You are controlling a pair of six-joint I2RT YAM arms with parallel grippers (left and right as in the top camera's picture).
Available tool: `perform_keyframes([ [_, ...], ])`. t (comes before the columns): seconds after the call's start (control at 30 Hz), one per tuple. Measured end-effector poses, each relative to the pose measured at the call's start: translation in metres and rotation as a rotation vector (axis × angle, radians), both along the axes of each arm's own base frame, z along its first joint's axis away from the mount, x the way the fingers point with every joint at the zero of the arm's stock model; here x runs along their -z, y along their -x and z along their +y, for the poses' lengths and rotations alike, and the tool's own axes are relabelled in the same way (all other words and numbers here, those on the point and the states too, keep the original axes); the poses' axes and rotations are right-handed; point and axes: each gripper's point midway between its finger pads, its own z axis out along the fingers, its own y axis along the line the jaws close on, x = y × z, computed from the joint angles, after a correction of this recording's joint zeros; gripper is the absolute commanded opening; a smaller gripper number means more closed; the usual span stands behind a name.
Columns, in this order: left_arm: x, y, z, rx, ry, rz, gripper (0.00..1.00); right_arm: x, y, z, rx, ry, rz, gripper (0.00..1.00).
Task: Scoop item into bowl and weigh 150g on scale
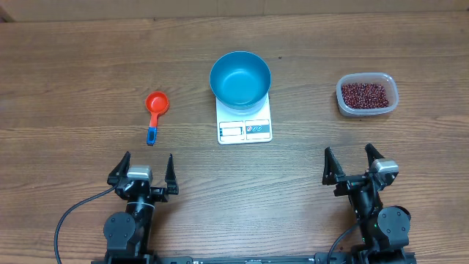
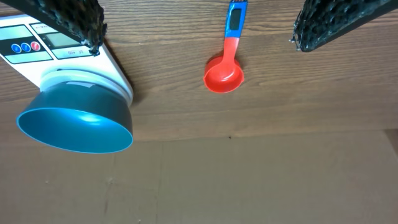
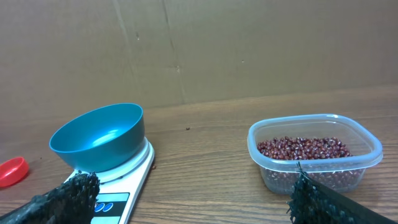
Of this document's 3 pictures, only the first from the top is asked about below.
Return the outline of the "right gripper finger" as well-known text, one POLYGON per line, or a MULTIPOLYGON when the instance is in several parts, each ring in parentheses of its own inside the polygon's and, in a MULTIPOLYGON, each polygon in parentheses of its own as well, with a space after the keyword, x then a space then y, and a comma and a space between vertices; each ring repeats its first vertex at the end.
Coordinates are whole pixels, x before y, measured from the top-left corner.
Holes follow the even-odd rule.
POLYGON ((365 146, 365 151, 367 155, 369 172, 378 172, 380 162, 384 157, 379 153, 379 151, 374 147, 372 143, 368 143, 365 146))
POLYGON ((345 173, 330 147, 325 149, 325 166, 322 176, 323 185, 335 185, 343 181, 345 173))

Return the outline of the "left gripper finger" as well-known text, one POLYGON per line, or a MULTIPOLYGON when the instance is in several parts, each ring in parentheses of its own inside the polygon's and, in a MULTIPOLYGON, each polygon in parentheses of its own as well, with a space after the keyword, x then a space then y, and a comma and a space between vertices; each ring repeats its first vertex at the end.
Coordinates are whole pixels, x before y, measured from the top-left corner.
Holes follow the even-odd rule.
POLYGON ((107 178, 108 185, 117 185, 119 181, 126 176, 130 166, 130 152, 126 152, 122 157, 122 160, 116 165, 116 167, 109 173, 107 178))
POLYGON ((177 184, 177 178, 174 171, 174 161, 173 155, 169 155, 167 167, 166 167, 166 175, 165 175, 165 182, 166 182, 166 191, 167 194, 170 195, 178 195, 179 194, 179 186, 177 184))

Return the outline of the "red scoop with blue handle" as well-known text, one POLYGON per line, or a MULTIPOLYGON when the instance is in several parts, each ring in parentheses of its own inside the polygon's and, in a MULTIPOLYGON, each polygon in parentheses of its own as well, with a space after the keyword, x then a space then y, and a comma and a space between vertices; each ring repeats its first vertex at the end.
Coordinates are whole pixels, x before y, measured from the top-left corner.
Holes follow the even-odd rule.
POLYGON ((150 113, 149 128, 147 131, 147 145, 153 146, 157 141, 158 118, 169 109, 169 99, 164 92, 150 93, 145 100, 145 105, 150 113))

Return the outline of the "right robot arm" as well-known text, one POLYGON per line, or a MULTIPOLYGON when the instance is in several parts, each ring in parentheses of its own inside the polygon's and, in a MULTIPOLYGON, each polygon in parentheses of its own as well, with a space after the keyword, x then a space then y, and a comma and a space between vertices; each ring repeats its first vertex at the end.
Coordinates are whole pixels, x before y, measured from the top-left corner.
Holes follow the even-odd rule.
POLYGON ((399 174, 395 160, 385 158, 373 144, 365 146, 369 168, 361 175, 347 176, 330 147, 325 148, 322 184, 335 186, 337 197, 346 196, 354 210, 356 223, 344 231, 330 247, 326 263, 415 263, 407 254, 410 212, 402 206, 384 207, 379 192, 390 186, 399 174), (359 229, 363 243, 350 252, 334 254, 340 241, 359 229))

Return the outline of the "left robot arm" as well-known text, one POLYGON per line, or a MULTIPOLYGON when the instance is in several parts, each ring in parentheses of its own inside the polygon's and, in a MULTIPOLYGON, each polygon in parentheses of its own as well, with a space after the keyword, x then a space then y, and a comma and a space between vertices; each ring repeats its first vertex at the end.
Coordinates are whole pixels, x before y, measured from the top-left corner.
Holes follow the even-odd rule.
POLYGON ((107 240, 105 263, 159 263, 156 253, 148 249, 155 204, 168 202, 179 194, 170 155, 164 178, 165 187, 152 185, 152 168, 131 165, 130 153, 109 173, 107 184, 118 197, 127 202, 125 211, 112 214, 106 220, 103 234, 107 240))

